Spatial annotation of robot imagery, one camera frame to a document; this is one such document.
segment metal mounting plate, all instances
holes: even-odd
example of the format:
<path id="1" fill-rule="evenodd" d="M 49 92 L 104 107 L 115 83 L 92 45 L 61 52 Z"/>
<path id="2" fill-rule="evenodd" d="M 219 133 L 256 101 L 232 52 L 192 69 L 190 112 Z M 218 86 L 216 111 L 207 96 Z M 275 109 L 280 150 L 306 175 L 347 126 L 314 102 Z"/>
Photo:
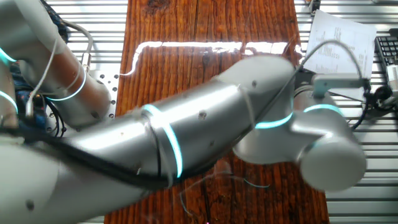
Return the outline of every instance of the metal mounting plate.
<path id="1" fill-rule="evenodd" d="M 114 119 L 115 112 L 116 112 L 116 103 L 118 102 L 118 90 L 119 90 L 120 75 L 118 75 L 116 73 L 110 73 L 109 71 L 103 72 L 100 70 L 90 71 L 90 75 L 95 80 L 99 80 L 102 83 L 104 83 L 105 86 L 107 87 L 107 89 L 109 90 L 109 94 L 111 95 L 111 101 L 109 102 L 111 105 L 110 105 L 109 110 L 106 113 L 106 116 L 104 117 L 103 120 Z M 47 122 L 46 122 L 47 132 L 55 134 L 55 132 L 53 132 L 53 130 L 56 127 L 56 121 L 55 121 L 55 117 L 54 117 L 54 115 L 52 115 L 51 109 L 49 107 L 47 107 L 47 109 L 46 109 L 46 115 L 47 115 Z M 66 124 L 65 124 L 65 127 L 66 127 L 67 131 L 63 135 L 64 137 L 68 137 L 68 136 L 72 135 L 73 133 L 76 133 L 79 131 L 79 130 L 69 127 Z"/>

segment wooden table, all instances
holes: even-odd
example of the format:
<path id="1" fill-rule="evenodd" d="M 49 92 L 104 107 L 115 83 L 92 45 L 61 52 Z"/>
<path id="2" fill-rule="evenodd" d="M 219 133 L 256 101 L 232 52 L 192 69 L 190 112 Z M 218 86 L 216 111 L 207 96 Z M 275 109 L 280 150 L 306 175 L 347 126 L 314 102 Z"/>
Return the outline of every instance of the wooden table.
<path id="1" fill-rule="evenodd" d="M 272 52 L 297 63 L 297 44 L 293 0 L 129 0 L 117 115 L 207 82 L 244 57 Z M 255 166 L 231 153 L 105 223 L 329 221 L 325 195 L 294 164 Z"/>

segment paper sheet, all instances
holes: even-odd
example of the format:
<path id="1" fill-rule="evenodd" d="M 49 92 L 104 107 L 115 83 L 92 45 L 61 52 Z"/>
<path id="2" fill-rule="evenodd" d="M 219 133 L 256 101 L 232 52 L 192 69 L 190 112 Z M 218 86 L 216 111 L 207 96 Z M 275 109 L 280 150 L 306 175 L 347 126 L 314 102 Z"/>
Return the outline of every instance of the paper sheet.
<path id="1" fill-rule="evenodd" d="M 376 28 L 340 19 L 317 10 L 313 20 L 307 53 L 324 40 L 339 40 L 350 47 L 359 62 L 364 78 L 372 75 Z M 333 44 L 320 48 L 304 65 L 315 73 L 357 73 L 355 64 L 344 49 Z M 363 100 L 363 89 L 332 89 L 332 93 Z"/>

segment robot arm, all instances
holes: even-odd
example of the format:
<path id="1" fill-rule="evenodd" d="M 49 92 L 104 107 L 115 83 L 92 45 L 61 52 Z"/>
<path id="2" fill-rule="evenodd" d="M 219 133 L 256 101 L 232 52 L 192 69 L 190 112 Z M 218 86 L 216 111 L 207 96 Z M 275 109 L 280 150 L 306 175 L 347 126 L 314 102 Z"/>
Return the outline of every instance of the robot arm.
<path id="1" fill-rule="evenodd" d="M 294 98 L 291 84 L 246 135 L 250 111 L 257 118 L 293 72 L 279 57 L 242 60 L 209 83 L 62 141 L 136 177 L 156 177 L 161 170 L 161 178 L 172 185 L 211 167 L 242 139 L 234 152 L 245 161 L 296 162 L 315 188 L 348 188 L 362 178 L 366 160 L 330 97 L 312 98 L 313 90 L 307 89 Z M 6 183 L 0 185 L 0 220 L 6 223 L 76 223 L 167 186 L 126 184 L 65 158 L 51 144 L 5 142 L 0 147 L 0 177 Z M 167 161 L 160 169 L 159 150 Z"/>
<path id="2" fill-rule="evenodd" d="M 35 87 L 42 78 L 57 40 L 55 56 L 40 90 L 58 108 L 65 122 L 82 128 L 100 121 L 109 108 L 105 86 L 86 73 L 67 47 L 38 0 L 0 1 L 0 58 L 20 60 L 22 75 Z"/>
<path id="3" fill-rule="evenodd" d="M 60 39 L 43 28 L 50 24 L 44 14 L 36 0 L 0 2 L 0 19 L 15 21 L 0 24 L 3 59 L 21 60 L 32 86 Z M 6 63 L 0 72 L 10 80 Z M 316 189 L 351 187 L 364 174 L 365 156 L 327 94 L 313 97 L 312 87 L 295 93 L 289 83 L 262 115 L 293 73 L 283 58 L 252 57 L 185 93 L 91 125 L 109 106 L 108 92 L 58 41 L 40 90 L 56 93 L 52 100 L 70 126 L 91 126 L 67 139 L 37 138 L 34 146 L 0 136 L 0 222 L 77 223 L 104 215 L 203 172 L 232 147 L 246 162 L 295 162 Z M 7 83 L 0 87 L 12 98 Z M 14 110 L 4 98 L 0 104 L 3 115 Z M 124 173 L 112 175 L 113 169 Z"/>

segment glowing light ring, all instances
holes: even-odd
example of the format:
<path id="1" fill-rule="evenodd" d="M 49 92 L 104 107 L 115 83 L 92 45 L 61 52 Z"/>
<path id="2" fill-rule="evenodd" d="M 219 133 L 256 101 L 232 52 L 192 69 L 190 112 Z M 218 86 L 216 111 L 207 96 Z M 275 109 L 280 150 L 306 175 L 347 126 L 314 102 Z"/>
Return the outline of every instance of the glowing light ring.
<path id="1" fill-rule="evenodd" d="M 292 118 L 292 116 L 293 116 L 293 113 L 288 115 L 286 118 L 280 119 L 278 121 L 260 122 L 260 123 L 256 124 L 256 129 L 269 129 L 269 128 L 279 127 L 279 126 L 285 124 L 286 122 L 288 122 Z"/>
<path id="2" fill-rule="evenodd" d="M 76 95 L 81 91 L 81 89 L 83 89 L 84 85 L 86 84 L 86 79 L 87 79 L 87 74 L 86 74 L 86 71 L 85 71 L 85 77 L 84 77 L 84 79 L 83 79 L 83 83 L 81 84 L 81 86 L 79 87 L 79 89 L 78 89 L 74 94 L 72 94 L 72 95 L 70 95 L 70 96 L 68 96 L 68 97 L 62 98 L 62 99 L 51 99 L 51 98 L 48 98 L 48 97 L 47 97 L 47 99 L 49 99 L 49 100 L 51 100 L 51 101 L 64 101 L 64 100 L 69 100 L 70 98 L 76 96 Z"/>
<path id="3" fill-rule="evenodd" d="M 17 107 L 17 103 L 14 101 L 14 99 L 11 98 L 11 96 L 9 96 L 7 93 L 0 91 L 0 96 L 4 97 L 5 99 L 7 99 L 8 101 L 10 101 L 10 103 L 12 103 L 12 105 L 14 105 L 15 107 L 15 111 L 18 114 L 18 107 Z"/>
<path id="4" fill-rule="evenodd" d="M 319 110 L 319 109 L 327 109 L 327 110 L 336 111 L 340 115 L 344 116 L 343 113 L 340 111 L 340 108 L 338 108 L 337 106 L 327 105 L 327 104 L 310 106 L 309 108 L 304 110 L 304 113 L 313 111 L 313 110 Z"/>
<path id="5" fill-rule="evenodd" d="M 177 178 L 179 178 L 181 176 L 182 166 L 183 166 L 181 148 L 170 123 L 167 122 L 167 120 L 163 117 L 163 113 L 159 109 L 157 109 L 154 105 L 145 105 L 142 107 L 142 109 L 152 114 L 154 118 L 156 118 L 155 122 L 158 121 L 157 124 L 161 126 L 164 132 L 166 133 L 166 136 L 169 139 L 170 144 L 173 148 L 175 161 L 177 163 Z"/>
<path id="6" fill-rule="evenodd" d="M 0 57 L 3 56 L 5 57 L 8 61 L 10 62 L 16 62 L 17 60 L 13 59 L 12 57 L 8 56 L 8 54 L 6 54 L 2 48 L 0 48 Z"/>

